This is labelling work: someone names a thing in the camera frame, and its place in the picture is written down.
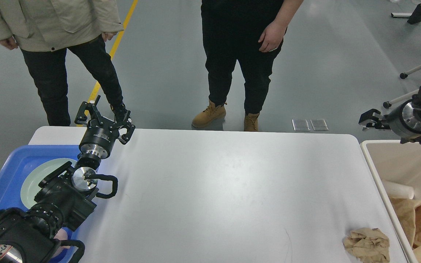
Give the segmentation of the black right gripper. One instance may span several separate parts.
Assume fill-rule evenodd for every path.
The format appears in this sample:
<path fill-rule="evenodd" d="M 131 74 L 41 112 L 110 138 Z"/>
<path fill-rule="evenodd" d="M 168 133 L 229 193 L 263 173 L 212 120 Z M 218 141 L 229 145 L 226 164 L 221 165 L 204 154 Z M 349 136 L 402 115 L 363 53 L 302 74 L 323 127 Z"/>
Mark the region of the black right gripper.
<path fill-rule="evenodd" d="M 389 114 L 381 114 L 370 109 L 360 115 L 358 125 L 363 130 L 392 130 L 401 144 L 418 142 L 421 145 L 421 109 L 414 108 L 411 100 L 393 109 Z"/>

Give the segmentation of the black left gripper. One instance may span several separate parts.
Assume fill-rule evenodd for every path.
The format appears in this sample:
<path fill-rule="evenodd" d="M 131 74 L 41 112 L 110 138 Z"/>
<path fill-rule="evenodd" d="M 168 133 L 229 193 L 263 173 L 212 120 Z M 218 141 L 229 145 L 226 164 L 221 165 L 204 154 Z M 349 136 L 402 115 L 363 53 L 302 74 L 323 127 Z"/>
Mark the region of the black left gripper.
<path fill-rule="evenodd" d="M 136 127 L 130 118 L 131 111 L 115 110 L 115 119 L 110 130 L 105 128 L 106 120 L 97 108 L 99 100 L 100 95 L 97 95 L 95 100 L 82 102 L 75 116 L 75 124 L 87 127 L 79 145 L 80 152 L 105 159 L 110 157 L 115 140 L 118 139 L 123 145 L 127 144 Z"/>

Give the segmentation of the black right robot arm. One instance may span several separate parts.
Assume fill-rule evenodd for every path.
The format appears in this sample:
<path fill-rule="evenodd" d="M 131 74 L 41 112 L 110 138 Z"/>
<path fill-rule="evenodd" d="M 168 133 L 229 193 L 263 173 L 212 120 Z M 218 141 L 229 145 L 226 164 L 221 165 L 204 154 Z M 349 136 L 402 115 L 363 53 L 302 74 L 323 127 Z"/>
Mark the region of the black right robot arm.
<path fill-rule="evenodd" d="M 407 142 L 421 144 L 421 86 L 410 99 L 388 114 L 371 109 L 362 113 L 358 123 L 364 130 L 391 130 L 401 138 L 402 144 Z"/>

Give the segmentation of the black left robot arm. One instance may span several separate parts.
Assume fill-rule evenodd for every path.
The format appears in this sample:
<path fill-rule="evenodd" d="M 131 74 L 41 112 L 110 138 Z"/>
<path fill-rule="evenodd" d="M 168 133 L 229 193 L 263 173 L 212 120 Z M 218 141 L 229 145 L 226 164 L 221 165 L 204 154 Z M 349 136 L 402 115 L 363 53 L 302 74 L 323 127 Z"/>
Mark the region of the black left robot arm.
<path fill-rule="evenodd" d="M 82 241 L 60 240 L 56 234 L 62 228 L 75 231 L 96 208 L 95 197 L 117 194 L 118 179 L 97 169 L 110 157 L 114 143 L 128 143 L 135 130 L 124 104 L 111 108 L 115 119 L 110 120 L 97 109 L 99 100 L 83 102 L 77 112 L 75 123 L 87 127 L 77 162 L 67 161 L 46 175 L 28 211 L 0 210 L 0 263 L 48 263 L 62 247 L 76 248 L 71 263 L 83 257 Z"/>

